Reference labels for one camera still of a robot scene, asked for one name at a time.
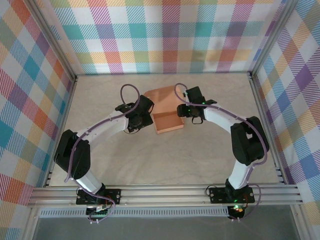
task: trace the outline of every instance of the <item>black mounting plate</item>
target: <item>black mounting plate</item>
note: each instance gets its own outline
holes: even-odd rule
[[[78,190],[78,198],[75,201],[76,205],[92,205],[90,202],[91,196],[85,193],[83,190]],[[103,191],[103,196],[112,199],[116,205],[120,204],[121,189],[109,188]]]
[[[210,187],[209,197],[212,204],[246,204],[247,202],[252,204],[255,202],[255,196],[251,187],[247,187],[243,194],[238,195],[232,200],[228,199],[224,187]]]

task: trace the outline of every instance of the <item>plaid wall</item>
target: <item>plaid wall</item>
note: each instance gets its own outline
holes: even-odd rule
[[[320,0],[300,0],[258,73],[281,161],[320,239]]]
[[[78,74],[247,72],[286,0],[37,0]]]
[[[17,239],[72,82],[23,0],[0,1],[0,240]]]

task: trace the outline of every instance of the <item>beige floor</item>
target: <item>beige floor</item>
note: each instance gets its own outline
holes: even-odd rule
[[[137,86],[141,93],[184,83],[199,86],[206,99],[242,116],[258,116],[246,74],[152,74],[101,75],[80,77],[65,129],[77,131],[109,115],[121,104],[120,87]],[[134,102],[136,93],[126,89],[125,100]],[[134,135],[119,132],[106,139],[91,155],[91,169],[107,185],[129,184],[222,184],[231,174],[235,159],[230,134],[219,126],[204,122],[156,134],[153,125]],[[66,173],[54,167],[50,185],[64,185]],[[251,183],[276,183],[274,162],[257,167]]]

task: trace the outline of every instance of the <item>orange box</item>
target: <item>orange box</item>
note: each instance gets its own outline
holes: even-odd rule
[[[154,103],[151,117],[157,134],[169,132],[184,127],[184,121],[177,114],[177,107],[183,104],[174,91],[175,86],[166,86],[150,90],[143,95]],[[178,95],[183,99],[183,93],[177,87]]]

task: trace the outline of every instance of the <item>enclosure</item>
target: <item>enclosure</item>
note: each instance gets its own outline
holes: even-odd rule
[[[320,239],[319,0],[4,0],[0,80],[0,239]],[[124,84],[176,83],[260,119],[270,150],[249,179],[255,213],[231,222],[234,204],[211,203],[206,188],[235,165],[231,137],[183,118],[92,151],[90,170],[121,196],[90,224],[54,163],[62,133],[106,118]]]

